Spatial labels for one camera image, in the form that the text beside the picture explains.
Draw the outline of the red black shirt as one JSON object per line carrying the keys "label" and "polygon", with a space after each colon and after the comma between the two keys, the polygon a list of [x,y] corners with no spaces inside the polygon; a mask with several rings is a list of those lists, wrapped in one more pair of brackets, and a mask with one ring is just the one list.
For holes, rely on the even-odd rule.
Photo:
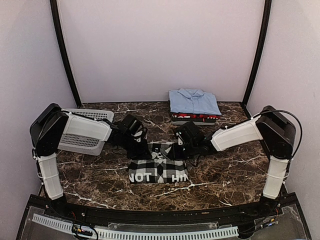
{"label": "red black shirt", "polygon": [[220,115],[174,113],[174,112],[172,112],[170,116],[173,122],[185,121],[185,122],[215,123],[217,120],[221,118]]}

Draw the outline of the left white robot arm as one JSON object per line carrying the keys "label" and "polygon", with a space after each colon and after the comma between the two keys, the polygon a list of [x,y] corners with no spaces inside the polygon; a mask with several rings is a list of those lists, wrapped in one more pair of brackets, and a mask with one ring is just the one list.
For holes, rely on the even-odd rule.
{"label": "left white robot arm", "polygon": [[59,150],[98,156],[105,143],[109,143],[123,148],[131,160],[152,157],[148,129],[140,120],[131,114],[118,122],[113,119],[114,112],[109,110],[63,109],[52,103],[30,126],[32,157],[45,193],[53,200],[50,208],[58,217],[67,218],[71,213],[70,206],[60,199],[64,192],[57,167]]}

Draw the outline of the black white plaid shirt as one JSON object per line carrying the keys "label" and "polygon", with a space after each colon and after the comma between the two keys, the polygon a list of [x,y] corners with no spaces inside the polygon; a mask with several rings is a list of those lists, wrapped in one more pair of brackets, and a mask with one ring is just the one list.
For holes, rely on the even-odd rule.
{"label": "black white plaid shirt", "polygon": [[151,159],[132,160],[127,168],[131,184],[166,184],[189,180],[187,165],[167,157],[172,142],[151,142]]}

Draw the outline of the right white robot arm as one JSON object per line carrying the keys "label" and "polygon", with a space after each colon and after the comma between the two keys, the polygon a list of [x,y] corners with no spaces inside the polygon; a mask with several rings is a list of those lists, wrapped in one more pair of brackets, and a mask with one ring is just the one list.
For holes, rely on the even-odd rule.
{"label": "right white robot arm", "polygon": [[262,195],[255,213],[266,217],[275,208],[275,200],[289,175],[291,162],[300,145],[295,144],[296,127],[285,117],[288,111],[271,105],[243,122],[204,133],[193,122],[175,130],[177,142],[168,150],[171,160],[187,160],[193,156],[209,156],[253,141],[262,141],[267,148],[269,167]]}

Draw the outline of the light blue shirt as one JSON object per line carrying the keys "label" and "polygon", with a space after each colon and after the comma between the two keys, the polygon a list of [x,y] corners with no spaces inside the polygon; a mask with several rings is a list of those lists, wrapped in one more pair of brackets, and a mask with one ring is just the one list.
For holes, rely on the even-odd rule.
{"label": "light blue shirt", "polygon": [[170,111],[221,116],[216,96],[201,89],[180,88],[168,91]]}

